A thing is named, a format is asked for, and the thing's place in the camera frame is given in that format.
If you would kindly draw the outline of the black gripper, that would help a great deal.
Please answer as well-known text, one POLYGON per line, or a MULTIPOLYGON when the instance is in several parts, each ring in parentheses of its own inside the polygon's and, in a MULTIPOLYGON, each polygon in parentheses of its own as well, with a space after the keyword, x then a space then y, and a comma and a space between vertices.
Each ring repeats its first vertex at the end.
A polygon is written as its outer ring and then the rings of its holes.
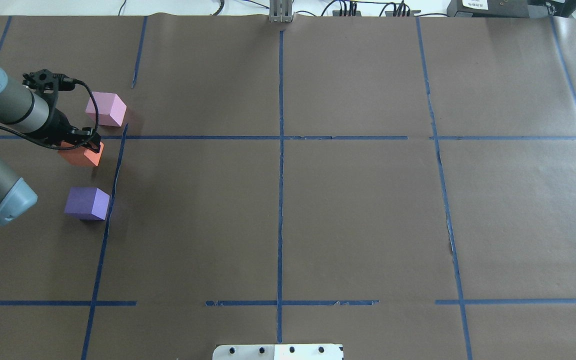
POLYGON ((102 137, 93 127, 76 129, 67 116, 55 108, 45 129, 42 141, 48 146, 61 146, 61 148, 85 148, 94 153, 102 151, 102 137))

